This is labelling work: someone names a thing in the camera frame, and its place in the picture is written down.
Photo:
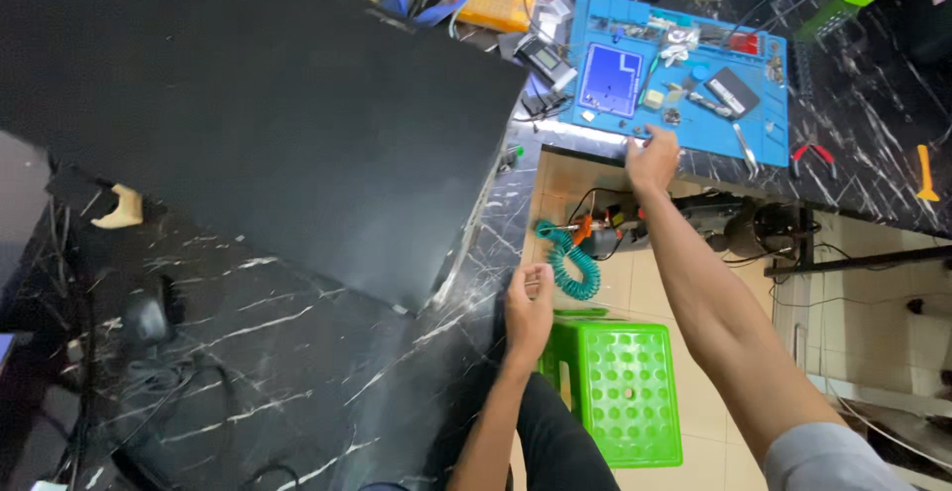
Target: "hand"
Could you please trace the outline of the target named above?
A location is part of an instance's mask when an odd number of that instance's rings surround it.
[[[681,157],[678,137],[673,132],[654,125],[645,125],[645,129],[651,139],[639,150],[634,138],[629,138],[625,158],[625,169],[636,197],[667,190]]]
[[[526,293],[526,283],[539,283],[535,301]],[[552,330],[552,294],[555,276],[548,264],[516,268],[506,293],[506,358],[504,367],[528,376],[545,350]]]

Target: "red pliers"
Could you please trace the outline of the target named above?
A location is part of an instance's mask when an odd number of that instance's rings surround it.
[[[800,149],[797,149],[793,156],[790,157],[790,171],[793,173],[793,178],[800,178],[800,158],[807,149],[813,149],[817,156],[827,163],[827,166],[829,166],[830,170],[830,179],[836,181],[836,159],[833,158],[833,155],[830,155],[830,152],[827,151],[826,147],[817,143],[815,136],[808,138],[806,144]]]

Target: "yellow pry tool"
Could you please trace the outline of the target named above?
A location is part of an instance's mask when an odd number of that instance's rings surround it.
[[[916,147],[919,151],[919,163],[922,164],[922,190],[916,193],[927,201],[938,201],[939,196],[932,190],[932,171],[929,169],[929,150],[925,145]]]

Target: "green plastic stool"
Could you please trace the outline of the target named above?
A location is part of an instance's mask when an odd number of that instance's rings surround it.
[[[606,317],[604,309],[556,311],[540,372],[618,469],[681,465],[681,425],[667,326]]]

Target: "teal coiled air hose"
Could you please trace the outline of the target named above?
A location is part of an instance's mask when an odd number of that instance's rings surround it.
[[[568,294],[570,298],[584,302],[598,293],[601,286],[601,273],[598,264],[591,256],[585,254],[577,245],[572,243],[572,235],[555,225],[539,221],[536,225],[536,237],[552,241],[552,251],[548,254],[548,263],[552,265],[555,274],[555,284]],[[577,281],[565,271],[565,257],[572,261],[582,272],[582,280]]]

